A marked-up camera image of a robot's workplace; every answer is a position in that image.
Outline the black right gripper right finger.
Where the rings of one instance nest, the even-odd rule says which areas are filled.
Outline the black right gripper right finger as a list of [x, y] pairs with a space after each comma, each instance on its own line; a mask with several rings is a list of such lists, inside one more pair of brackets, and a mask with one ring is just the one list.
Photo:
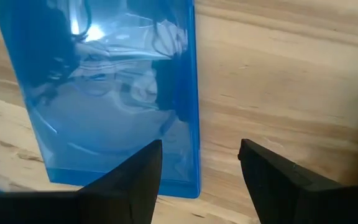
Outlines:
[[358, 223], [358, 185], [345, 186], [243, 139], [238, 159], [261, 224]]

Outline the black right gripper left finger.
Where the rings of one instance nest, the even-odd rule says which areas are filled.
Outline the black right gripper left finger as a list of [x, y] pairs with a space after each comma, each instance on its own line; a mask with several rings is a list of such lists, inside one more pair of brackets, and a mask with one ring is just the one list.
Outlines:
[[161, 173], [155, 140], [77, 191], [0, 193], [0, 223], [150, 223]]

